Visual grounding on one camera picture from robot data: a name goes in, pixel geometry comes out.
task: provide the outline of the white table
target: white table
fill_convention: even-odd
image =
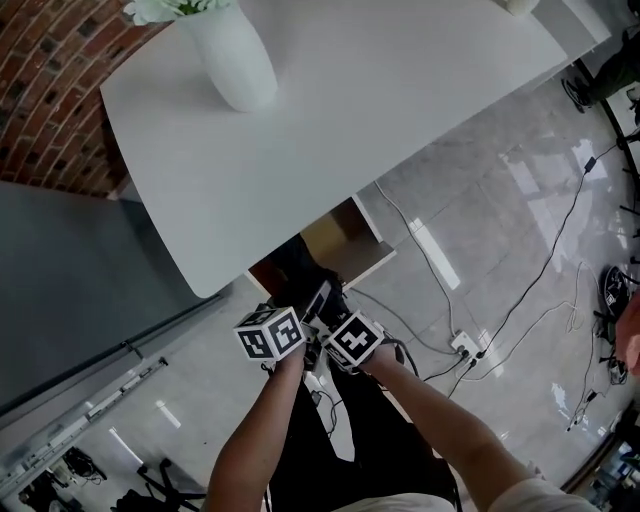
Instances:
[[[454,126],[563,62],[493,0],[241,0],[280,90],[231,111],[170,26],[103,84],[124,160],[194,292],[271,250]]]

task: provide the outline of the brick wall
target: brick wall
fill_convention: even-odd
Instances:
[[[163,27],[120,0],[0,0],[0,180],[106,197],[127,176],[100,84]]]

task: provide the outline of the electrical outlet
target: electrical outlet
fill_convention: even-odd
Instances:
[[[480,352],[478,344],[464,331],[460,331],[453,340],[451,340],[453,350],[462,353],[464,350],[469,351],[469,357],[475,359],[476,354]]]

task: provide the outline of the floor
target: floor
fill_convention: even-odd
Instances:
[[[407,216],[424,226],[432,247],[441,250],[438,268],[454,305],[456,330],[481,343],[492,338],[540,271],[584,164],[613,142],[602,111],[580,115],[556,77],[533,92],[504,98],[379,180]],[[571,308],[565,304],[547,314],[504,365],[481,381],[460,383],[454,395],[521,461],[533,462],[559,485],[598,445],[633,393],[631,384],[610,388],[605,369],[594,363],[588,386],[606,398],[596,398],[582,422],[566,431],[591,353],[591,310],[597,302],[592,271],[623,265],[635,250],[635,219],[618,209],[632,203],[622,166],[616,149],[588,175],[556,256],[496,339],[495,350],[467,378],[481,377],[506,358],[546,310],[577,297],[574,329],[567,324]],[[423,376],[442,371],[455,360],[421,342],[446,349],[447,300],[397,212],[374,185],[361,197],[398,254],[359,288],[401,315],[419,340],[379,306],[354,294],[351,299],[409,341]],[[135,460],[121,441],[146,463],[168,456],[195,482],[206,484],[218,451],[265,381],[231,334],[232,325],[259,300],[251,283],[237,279],[202,336],[81,441],[81,448],[113,475],[100,487],[83,488],[79,499],[87,510],[105,510],[131,487],[144,491],[133,474]],[[448,374],[433,384],[448,392],[455,380]],[[328,403],[320,409],[328,425]],[[342,409],[333,442],[339,454],[352,456]]]

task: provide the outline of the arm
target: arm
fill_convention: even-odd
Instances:
[[[302,377],[304,348],[278,363],[255,404],[220,451],[203,510],[261,509],[262,496],[284,447]]]
[[[420,434],[460,473],[478,510],[488,510],[510,487],[532,478],[489,427],[386,351],[386,346],[380,347],[363,368],[386,386]]]

